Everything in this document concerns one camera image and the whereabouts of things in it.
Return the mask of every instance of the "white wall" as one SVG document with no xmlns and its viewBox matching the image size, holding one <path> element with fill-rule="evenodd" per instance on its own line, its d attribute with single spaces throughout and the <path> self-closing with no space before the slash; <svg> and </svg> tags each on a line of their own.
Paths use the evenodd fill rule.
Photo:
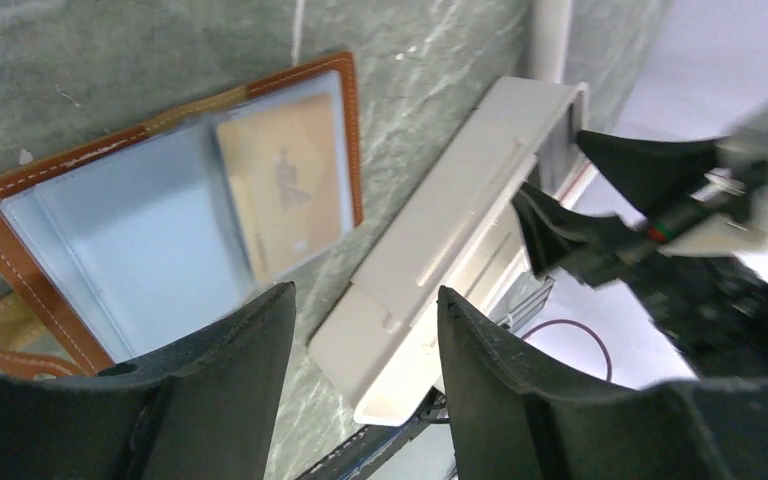
<svg viewBox="0 0 768 480">
<path fill-rule="evenodd" d="M 674 0 L 614 133 L 660 140 L 717 136 L 766 101 L 768 0 Z M 639 218 L 601 178 L 577 210 Z M 742 258 L 768 281 L 768 254 Z M 559 275 L 549 305 L 527 328 L 554 318 L 578 320 L 596 331 L 611 353 L 615 383 L 640 388 L 691 375 L 623 285 L 594 292 Z M 597 344 L 573 327 L 548 327 L 530 343 L 594 376 L 605 375 Z"/>
</svg>

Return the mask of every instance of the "brown leather wallet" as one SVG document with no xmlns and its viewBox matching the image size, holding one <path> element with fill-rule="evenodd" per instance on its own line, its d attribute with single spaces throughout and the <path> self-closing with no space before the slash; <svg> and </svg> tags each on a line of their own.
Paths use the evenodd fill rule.
<svg viewBox="0 0 768 480">
<path fill-rule="evenodd" d="M 357 88 L 354 59 L 350 52 L 335 53 L 219 95 L 173 108 L 124 131 L 7 172 L 0 175 L 0 200 L 163 133 L 190 116 L 224 110 L 327 72 L 337 72 L 340 76 L 351 200 L 357 225 L 363 218 L 363 211 Z M 1 214 L 0 272 L 15 292 L 0 300 L 2 371 L 22 378 L 33 378 L 39 374 L 92 375 L 113 364 L 110 356 L 43 273 Z M 51 355 L 21 351 L 46 330 L 60 342 L 74 363 Z"/>
</svg>

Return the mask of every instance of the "leather strap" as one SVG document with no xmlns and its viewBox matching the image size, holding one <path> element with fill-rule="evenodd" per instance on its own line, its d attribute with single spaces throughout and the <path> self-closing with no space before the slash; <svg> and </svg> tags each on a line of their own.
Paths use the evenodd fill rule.
<svg viewBox="0 0 768 480">
<path fill-rule="evenodd" d="M 11 293 L 0 299 L 0 370 L 28 380 L 39 375 L 60 377 L 89 373 L 58 357 L 22 352 L 47 332 L 45 325 L 17 294 Z"/>
</svg>

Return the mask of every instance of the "black cable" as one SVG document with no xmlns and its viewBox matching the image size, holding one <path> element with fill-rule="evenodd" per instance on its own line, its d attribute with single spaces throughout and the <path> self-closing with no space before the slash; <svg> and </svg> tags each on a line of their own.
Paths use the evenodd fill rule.
<svg viewBox="0 0 768 480">
<path fill-rule="evenodd" d="M 607 374 L 605 375 L 605 381 L 610 382 L 611 379 L 614 377 L 614 365 L 611 361 L 611 354 L 608 352 L 608 347 L 605 346 L 605 342 L 602 341 L 601 338 L 599 338 L 599 335 L 596 334 L 596 332 L 593 331 L 590 327 L 587 325 L 576 322 L 575 320 L 567 320 L 567 319 L 557 319 L 557 320 L 549 320 L 546 323 L 541 323 L 540 325 L 537 325 L 536 327 L 532 328 L 531 330 L 525 332 L 525 334 L 522 336 L 523 341 L 528 340 L 528 337 L 534 335 L 535 333 L 539 332 L 540 330 L 551 327 L 552 325 L 570 325 L 573 327 L 577 327 L 581 330 L 584 330 L 587 332 L 591 337 L 593 337 L 593 340 L 596 340 L 596 343 L 599 344 L 599 348 L 602 350 L 602 355 L 605 357 L 605 365 L 607 367 Z"/>
</svg>

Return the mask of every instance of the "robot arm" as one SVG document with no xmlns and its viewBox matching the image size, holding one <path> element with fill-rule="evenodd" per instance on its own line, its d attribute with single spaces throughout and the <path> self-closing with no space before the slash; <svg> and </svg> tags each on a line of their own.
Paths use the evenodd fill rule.
<svg viewBox="0 0 768 480">
<path fill-rule="evenodd" d="M 513 204 L 534 273 L 624 281 L 700 375 L 768 376 L 768 284 L 732 256 L 768 244 L 768 106 L 719 139 L 576 141 L 646 221 L 579 215 L 525 184 Z"/>
</svg>

